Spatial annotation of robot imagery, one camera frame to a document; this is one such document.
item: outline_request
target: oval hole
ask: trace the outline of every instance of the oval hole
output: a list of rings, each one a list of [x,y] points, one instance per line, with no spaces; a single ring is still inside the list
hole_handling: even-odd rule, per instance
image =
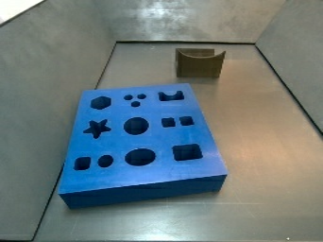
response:
[[[135,166],[143,166],[154,162],[155,152],[147,148],[134,149],[126,156],[127,163]]]

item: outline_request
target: square hole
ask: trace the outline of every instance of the square hole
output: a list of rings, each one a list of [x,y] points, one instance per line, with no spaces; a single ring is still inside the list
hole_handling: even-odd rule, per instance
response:
[[[181,117],[179,121],[183,126],[190,126],[195,123],[194,118],[191,116]]]
[[[175,127],[175,120],[174,120],[174,118],[173,117],[162,118],[162,124],[163,124],[165,128]]]
[[[177,161],[195,160],[202,157],[203,155],[198,144],[174,147],[174,158]]]
[[[87,170],[90,168],[91,158],[79,157],[75,162],[75,170]]]

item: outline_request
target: semicircle cutout hole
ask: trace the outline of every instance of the semicircle cutout hole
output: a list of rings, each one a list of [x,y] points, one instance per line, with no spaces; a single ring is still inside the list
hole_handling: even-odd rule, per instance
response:
[[[126,132],[133,135],[145,133],[149,127],[150,123],[143,117],[133,117],[125,124]]]
[[[174,95],[167,95],[166,93],[161,92],[159,94],[159,100],[161,101],[177,101],[185,99],[185,94],[182,91],[177,91]]]
[[[126,156],[127,163],[135,166],[143,166],[154,162],[155,152],[147,148],[134,149]]]

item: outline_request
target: hexagonal hole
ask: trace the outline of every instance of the hexagonal hole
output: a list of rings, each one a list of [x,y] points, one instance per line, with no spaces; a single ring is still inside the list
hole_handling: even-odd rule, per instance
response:
[[[111,106],[111,98],[107,96],[100,96],[91,101],[91,108],[102,110]]]

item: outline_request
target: circular hole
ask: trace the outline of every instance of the circular hole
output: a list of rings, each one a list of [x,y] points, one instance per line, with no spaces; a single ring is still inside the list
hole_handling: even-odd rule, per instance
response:
[[[125,124],[126,132],[133,135],[145,133],[149,127],[150,123],[143,117],[133,117]]]
[[[145,94],[141,94],[141,95],[138,95],[137,96],[139,99],[146,99],[147,98],[147,96],[145,95]]]
[[[134,149],[126,156],[127,163],[135,166],[153,163],[155,158],[155,152],[147,148]]]
[[[139,107],[141,106],[141,102],[138,102],[138,101],[131,102],[131,106],[134,108]]]
[[[98,164],[102,168],[107,168],[113,165],[114,163],[114,158],[111,155],[104,155],[100,157]]]
[[[133,95],[126,95],[126,97],[125,97],[125,99],[126,99],[127,101],[130,101],[133,98],[134,98]]]

